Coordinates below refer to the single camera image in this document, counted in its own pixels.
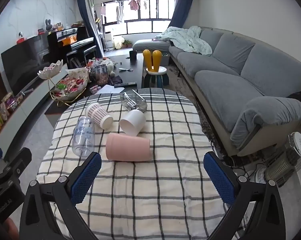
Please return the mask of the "person's hand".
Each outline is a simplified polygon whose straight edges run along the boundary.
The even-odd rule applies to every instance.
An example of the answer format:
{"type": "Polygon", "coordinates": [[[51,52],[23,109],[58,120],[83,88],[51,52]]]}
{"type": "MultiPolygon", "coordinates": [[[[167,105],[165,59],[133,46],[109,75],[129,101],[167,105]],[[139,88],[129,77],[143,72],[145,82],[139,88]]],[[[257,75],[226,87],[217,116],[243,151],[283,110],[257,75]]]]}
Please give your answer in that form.
{"type": "Polygon", "coordinates": [[[19,240],[18,228],[10,217],[3,222],[3,228],[5,231],[5,239],[19,240]]]}

